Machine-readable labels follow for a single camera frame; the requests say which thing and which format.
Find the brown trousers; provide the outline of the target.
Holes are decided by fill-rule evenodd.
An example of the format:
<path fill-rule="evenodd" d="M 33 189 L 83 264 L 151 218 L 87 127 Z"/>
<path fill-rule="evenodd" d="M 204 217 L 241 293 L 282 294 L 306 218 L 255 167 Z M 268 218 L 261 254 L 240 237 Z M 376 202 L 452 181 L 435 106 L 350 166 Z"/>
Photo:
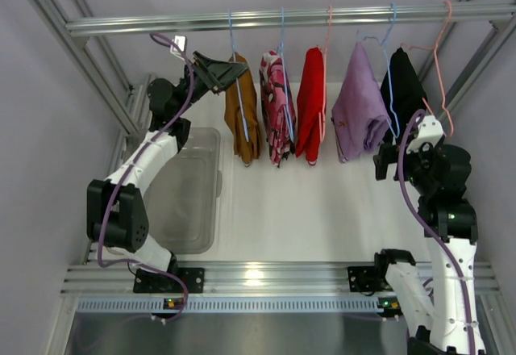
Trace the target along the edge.
<path fill-rule="evenodd" d="M 263 139 L 257 115 L 257 93 L 248 69 L 225 93 L 224 121 L 233 135 L 233 152 L 244 165 L 260 158 Z"/>

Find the blue hanger with brown trousers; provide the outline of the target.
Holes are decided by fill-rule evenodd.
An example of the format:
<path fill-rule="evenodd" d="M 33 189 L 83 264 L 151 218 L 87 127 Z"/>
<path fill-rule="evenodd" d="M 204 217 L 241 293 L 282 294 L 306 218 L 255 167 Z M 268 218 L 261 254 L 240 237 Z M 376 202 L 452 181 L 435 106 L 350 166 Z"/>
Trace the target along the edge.
<path fill-rule="evenodd" d="M 234 62 L 237 62 L 235 37 L 234 37 L 234 32 L 233 32 L 232 13 L 231 13 L 231 10 L 229 10 L 229 9 L 228 9 L 228 12 L 227 12 L 227 16 L 228 16 L 228 28 L 229 28 L 230 40 L 231 40 L 232 59 L 233 59 Z M 250 142 L 250 137 L 249 137 L 249 132 L 248 132 L 248 123 L 247 123 L 247 119 L 246 119 L 246 116 L 245 116 L 245 110 L 244 110 L 244 105 L 243 105 L 243 97 L 242 97 L 242 92 L 241 92 L 241 88 L 240 88 L 240 83 L 239 83 L 239 78 L 238 77 L 237 77 L 237 80 L 236 80 L 235 83 L 236 83 L 236 89 L 237 89 L 238 100 L 239 100 L 239 108 L 240 108 L 240 112 L 241 112 L 241 116 L 242 116 L 243 132 L 244 132 L 244 136 L 245 136 L 246 142 L 249 143 Z"/>

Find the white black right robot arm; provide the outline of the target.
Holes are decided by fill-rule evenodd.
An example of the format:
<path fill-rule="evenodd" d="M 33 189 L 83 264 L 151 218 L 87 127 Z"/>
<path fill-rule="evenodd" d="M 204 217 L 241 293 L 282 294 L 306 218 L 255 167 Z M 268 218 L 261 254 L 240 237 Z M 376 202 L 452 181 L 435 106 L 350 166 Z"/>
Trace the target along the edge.
<path fill-rule="evenodd" d="M 419 194 L 414 213 L 425 224 L 432 275 L 420 278 L 411 252 L 384 248 L 371 266 L 348 268 L 349 289 L 396 295 L 381 303 L 382 317 L 403 315 L 409 354 L 485 354 L 474 286 L 478 226 L 464 198 L 471 156 L 455 145 L 424 144 L 405 155 L 402 167 L 404 180 Z"/>

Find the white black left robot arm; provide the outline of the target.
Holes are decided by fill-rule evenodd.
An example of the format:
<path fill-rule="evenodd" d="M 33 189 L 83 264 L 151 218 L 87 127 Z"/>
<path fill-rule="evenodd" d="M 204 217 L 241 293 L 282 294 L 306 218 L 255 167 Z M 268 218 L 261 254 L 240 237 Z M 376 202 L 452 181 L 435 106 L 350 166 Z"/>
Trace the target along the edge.
<path fill-rule="evenodd" d="M 97 243 L 98 265 L 136 267 L 134 292 L 188 296 L 188 276 L 176 255 L 150 234 L 144 195 L 158 173 L 185 146 L 191 123 L 183 114 L 205 94 L 233 86 L 248 66 L 193 54 L 178 83 L 159 77 L 146 95 L 152 120 L 142 143 L 111 175 L 94 179 L 86 192 L 86 233 Z"/>

